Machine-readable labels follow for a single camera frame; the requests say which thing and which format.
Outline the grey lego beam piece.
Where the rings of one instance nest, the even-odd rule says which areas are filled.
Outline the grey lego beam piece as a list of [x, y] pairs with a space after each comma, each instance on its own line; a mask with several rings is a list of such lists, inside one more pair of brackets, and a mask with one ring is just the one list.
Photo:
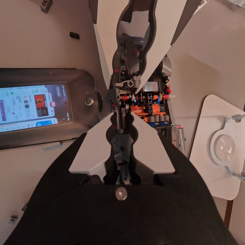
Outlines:
[[43, 0], [40, 8], [44, 13], [47, 14], [52, 5], [53, 5], [53, 0]]

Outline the grey lego panel assembly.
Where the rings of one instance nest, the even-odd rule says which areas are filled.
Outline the grey lego panel assembly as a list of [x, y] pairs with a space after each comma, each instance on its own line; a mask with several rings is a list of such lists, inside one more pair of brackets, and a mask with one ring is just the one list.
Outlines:
[[121, 159], [129, 163], [130, 151], [133, 139], [130, 134], [116, 134], [112, 139], [112, 145], [114, 150], [117, 150]]

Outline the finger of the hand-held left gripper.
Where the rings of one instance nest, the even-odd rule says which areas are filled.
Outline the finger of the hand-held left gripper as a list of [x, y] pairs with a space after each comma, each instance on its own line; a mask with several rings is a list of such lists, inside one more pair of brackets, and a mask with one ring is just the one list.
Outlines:
[[140, 54], [140, 85], [138, 93], [171, 47], [171, 41], [187, 1], [153, 1], [149, 11], [150, 32], [148, 42]]
[[100, 64], [106, 88], [113, 75], [113, 58], [118, 48], [118, 26], [129, 9], [129, 0], [89, 0]]

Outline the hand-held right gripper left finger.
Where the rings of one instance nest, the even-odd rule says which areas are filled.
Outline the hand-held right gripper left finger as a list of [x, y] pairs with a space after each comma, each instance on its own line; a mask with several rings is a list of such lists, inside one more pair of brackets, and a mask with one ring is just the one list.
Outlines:
[[111, 155], [111, 144], [106, 138], [106, 132], [112, 126], [111, 118], [117, 119], [117, 113], [110, 113], [87, 132], [69, 173], [97, 175], [103, 181], [106, 176], [105, 163]]

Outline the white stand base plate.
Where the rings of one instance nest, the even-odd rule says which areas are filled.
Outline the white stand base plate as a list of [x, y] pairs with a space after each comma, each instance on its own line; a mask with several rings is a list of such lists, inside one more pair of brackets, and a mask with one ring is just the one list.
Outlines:
[[225, 100], [209, 95], [204, 99], [189, 160], [198, 170], [214, 197], [233, 200], [236, 198], [241, 181], [227, 172], [225, 167], [216, 165], [210, 155], [210, 140], [222, 129], [225, 118], [244, 115], [244, 112]]

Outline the grey orange lego car model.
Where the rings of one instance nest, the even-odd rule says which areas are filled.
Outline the grey orange lego car model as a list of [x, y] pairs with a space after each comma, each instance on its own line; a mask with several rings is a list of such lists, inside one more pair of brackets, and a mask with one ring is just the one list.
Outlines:
[[[179, 135], [182, 128], [173, 122], [169, 105], [170, 99], [173, 97], [168, 84], [171, 73], [163, 69], [164, 61], [168, 59], [167, 55], [163, 57], [143, 88], [136, 93], [140, 85], [139, 68], [142, 62], [139, 56], [148, 42], [149, 32], [150, 24], [144, 36], [130, 35], [126, 32], [122, 32], [117, 36], [118, 48], [113, 60], [114, 72], [109, 88], [112, 109], [113, 112], [117, 113], [117, 122], [113, 121], [115, 135], [119, 133], [130, 134], [130, 112], [133, 112], [154, 128], [160, 139], [165, 137], [180, 153], [179, 150], [183, 145], [183, 140]], [[118, 172], [120, 172], [117, 176], [117, 184], [141, 184], [144, 179], [154, 176], [146, 177], [141, 182], [132, 182], [130, 161], [127, 163], [119, 156], [118, 159], [115, 159], [115, 162], [118, 165]]]

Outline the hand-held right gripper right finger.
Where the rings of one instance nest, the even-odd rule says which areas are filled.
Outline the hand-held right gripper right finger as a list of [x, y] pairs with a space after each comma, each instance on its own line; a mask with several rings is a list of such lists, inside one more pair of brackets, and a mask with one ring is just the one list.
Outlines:
[[172, 174], [175, 168], [157, 133], [135, 113], [130, 112], [130, 178], [141, 182], [155, 174]]

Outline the smartphone with lit screen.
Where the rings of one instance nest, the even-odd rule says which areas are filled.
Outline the smartphone with lit screen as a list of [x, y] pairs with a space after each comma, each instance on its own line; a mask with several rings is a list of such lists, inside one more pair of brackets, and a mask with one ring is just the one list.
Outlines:
[[0, 88], [0, 133], [73, 121], [67, 81]]

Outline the phone on black holder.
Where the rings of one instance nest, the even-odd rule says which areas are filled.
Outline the phone on black holder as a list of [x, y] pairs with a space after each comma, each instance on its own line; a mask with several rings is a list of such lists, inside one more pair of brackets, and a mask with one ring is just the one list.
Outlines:
[[66, 125], [36, 127], [0, 134], [0, 149], [72, 140], [100, 121], [93, 76], [76, 68], [1, 68], [0, 88], [67, 81], [73, 121]]

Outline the grey plastic holder clip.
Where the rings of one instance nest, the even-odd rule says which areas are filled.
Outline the grey plastic holder clip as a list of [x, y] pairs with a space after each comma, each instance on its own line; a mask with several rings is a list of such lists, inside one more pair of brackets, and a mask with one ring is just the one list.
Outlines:
[[41, 146], [42, 146], [44, 151], [49, 151], [52, 149], [60, 148], [61, 143], [60, 142], [51, 142], [51, 143], [41, 144]]

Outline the clear acrylic stand foot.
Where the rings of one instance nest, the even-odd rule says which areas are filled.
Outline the clear acrylic stand foot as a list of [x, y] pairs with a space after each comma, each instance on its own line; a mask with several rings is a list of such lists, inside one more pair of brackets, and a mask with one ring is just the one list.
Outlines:
[[210, 155], [216, 165], [223, 166], [229, 174], [244, 182], [244, 118], [233, 115], [225, 118], [222, 129], [210, 140]]

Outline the white printed paper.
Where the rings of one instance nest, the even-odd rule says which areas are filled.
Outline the white printed paper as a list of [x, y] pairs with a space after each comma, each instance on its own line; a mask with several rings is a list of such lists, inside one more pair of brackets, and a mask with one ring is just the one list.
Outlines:
[[196, 11], [194, 12], [194, 14], [196, 14], [204, 5], [207, 4], [207, 1], [206, 0], [201, 0], [200, 4], [198, 5]]

